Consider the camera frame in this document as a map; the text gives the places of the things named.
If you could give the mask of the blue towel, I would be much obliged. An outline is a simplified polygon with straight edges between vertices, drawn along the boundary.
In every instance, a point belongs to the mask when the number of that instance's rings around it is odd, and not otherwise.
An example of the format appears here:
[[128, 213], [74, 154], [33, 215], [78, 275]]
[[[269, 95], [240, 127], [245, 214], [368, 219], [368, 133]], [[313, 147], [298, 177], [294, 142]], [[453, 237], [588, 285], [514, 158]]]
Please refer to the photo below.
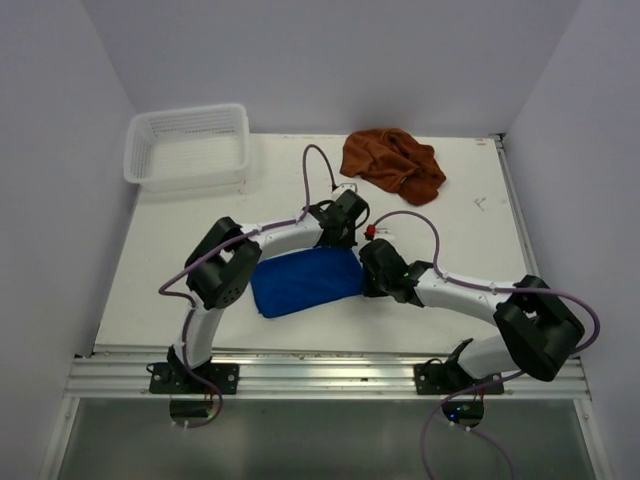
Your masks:
[[258, 312], [273, 319], [359, 296], [363, 278], [352, 250], [317, 247], [260, 262], [251, 288]]

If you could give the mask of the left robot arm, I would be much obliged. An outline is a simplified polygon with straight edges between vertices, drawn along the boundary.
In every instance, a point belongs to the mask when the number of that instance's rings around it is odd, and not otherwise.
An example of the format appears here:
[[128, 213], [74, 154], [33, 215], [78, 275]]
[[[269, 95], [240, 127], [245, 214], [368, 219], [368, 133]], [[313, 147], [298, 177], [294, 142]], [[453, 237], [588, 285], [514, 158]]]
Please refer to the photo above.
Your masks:
[[169, 348], [172, 379], [185, 392], [211, 380], [212, 343], [226, 308], [250, 283], [257, 265], [297, 250], [356, 245], [358, 219], [370, 215], [368, 203], [352, 190], [335, 200], [305, 206], [293, 218], [241, 225], [230, 217], [216, 221], [185, 262], [182, 272], [159, 289], [162, 296], [189, 302], [178, 339]]

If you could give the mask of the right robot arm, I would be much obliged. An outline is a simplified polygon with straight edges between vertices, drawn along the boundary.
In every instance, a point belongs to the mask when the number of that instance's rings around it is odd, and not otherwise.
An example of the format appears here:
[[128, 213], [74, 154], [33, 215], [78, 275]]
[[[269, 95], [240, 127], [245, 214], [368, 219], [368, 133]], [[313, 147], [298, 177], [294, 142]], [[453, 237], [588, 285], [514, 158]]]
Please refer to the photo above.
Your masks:
[[576, 316], [555, 295], [540, 294], [548, 285], [527, 275], [515, 285], [487, 291], [455, 284], [436, 273], [433, 263], [408, 264], [394, 246], [375, 239], [359, 252], [363, 295], [391, 297], [401, 304], [440, 308], [485, 321], [498, 334], [467, 339], [442, 361], [416, 367], [419, 380], [437, 393], [468, 392], [501, 373], [521, 370], [544, 382], [555, 379], [585, 334]]

